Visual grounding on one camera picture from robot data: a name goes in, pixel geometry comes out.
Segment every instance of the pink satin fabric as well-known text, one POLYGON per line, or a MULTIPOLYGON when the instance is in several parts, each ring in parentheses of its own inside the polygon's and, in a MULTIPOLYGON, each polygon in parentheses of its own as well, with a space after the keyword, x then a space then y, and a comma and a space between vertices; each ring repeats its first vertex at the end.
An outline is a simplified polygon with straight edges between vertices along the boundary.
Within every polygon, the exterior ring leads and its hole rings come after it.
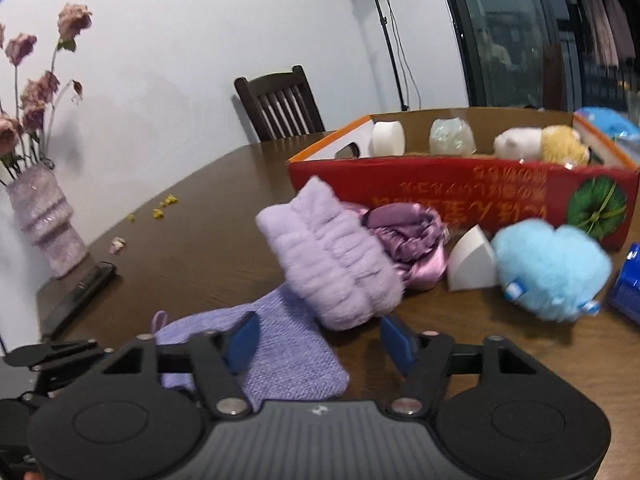
POLYGON ((406 288, 431 290, 447 269, 444 244, 449 231, 433 208, 395 203, 375 209, 342 203, 356 212, 394 262, 406 288))

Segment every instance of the light blue plush toy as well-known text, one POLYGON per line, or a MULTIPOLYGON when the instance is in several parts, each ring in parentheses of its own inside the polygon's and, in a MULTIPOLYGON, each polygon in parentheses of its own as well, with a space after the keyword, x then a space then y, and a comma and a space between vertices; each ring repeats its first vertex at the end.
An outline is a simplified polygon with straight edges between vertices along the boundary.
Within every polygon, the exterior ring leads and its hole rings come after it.
POLYGON ((498 232, 492 246, 508 300, 547 321, 599 312, 593 298, 609 278, 611 260, 580 229, 525 220, 498 232))

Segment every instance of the white wall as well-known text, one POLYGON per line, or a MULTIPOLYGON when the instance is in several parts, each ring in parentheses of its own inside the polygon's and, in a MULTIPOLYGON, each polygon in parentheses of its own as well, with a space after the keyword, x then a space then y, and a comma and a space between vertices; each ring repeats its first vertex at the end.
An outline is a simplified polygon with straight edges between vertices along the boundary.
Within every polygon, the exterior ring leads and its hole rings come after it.
MULTIPOLYGON (((38 37, 22 81, 48 66, 67 1, 87 4, 94 26, 75 54, 58 56, 59 78, 80 80, 85 98, 60 108, 51 155, 87 242, 249 141, 246 117, 232 102, 239 75, 302 64, 327 128, 398 109, 373 0, 2 0, 8 37, 38 37)), ((423 105, 465 105, 446 1, 392 2, 423 105)), ((12 89, 11 67, 0 60, 5 103, 12 89)), ((48 277, 0 192, 0 332, 9 347, 38 338, 34 294, 48 277)))

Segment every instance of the red cardboard box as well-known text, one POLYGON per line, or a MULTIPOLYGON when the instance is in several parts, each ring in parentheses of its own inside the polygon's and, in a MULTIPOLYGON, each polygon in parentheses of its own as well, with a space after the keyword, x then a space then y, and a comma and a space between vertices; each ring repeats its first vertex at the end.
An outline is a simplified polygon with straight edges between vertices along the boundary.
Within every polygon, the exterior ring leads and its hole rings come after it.
POLYGON ((317 175, 345 202, 368 207, 419 202, 462 228, 479 224, 495 233, 525 218, 543 218, 556 227, 572 224, 612 250, 626 240, 640 175, 638 166, 609 137, 578 115, 516 108, 365 116, 292 157, 289 174, 296 190, 317 175), (428 156, 433 121, 454 117, 470 124, 478 154, 428 156), (409 155, 369 156, 371 131, 379 121, 402 123, 409 155), (508 128, 553 124, 573 126, 598 163, 569 169, 490 156, 495 137, 508 128), (359 158, 336 158, 354 145, 359 158))

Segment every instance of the pink vase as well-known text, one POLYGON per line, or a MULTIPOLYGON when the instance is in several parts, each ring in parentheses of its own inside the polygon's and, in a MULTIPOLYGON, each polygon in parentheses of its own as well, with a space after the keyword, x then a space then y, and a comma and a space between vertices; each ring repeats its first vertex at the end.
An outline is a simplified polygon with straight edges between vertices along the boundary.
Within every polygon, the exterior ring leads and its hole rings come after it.
POLYGON ((53 172, 36 164, 7 184, 15 217, 29 242, 49 261, 56 278, 65 276, 87 254, 69 219, 74 210, 66 201, 53 172))

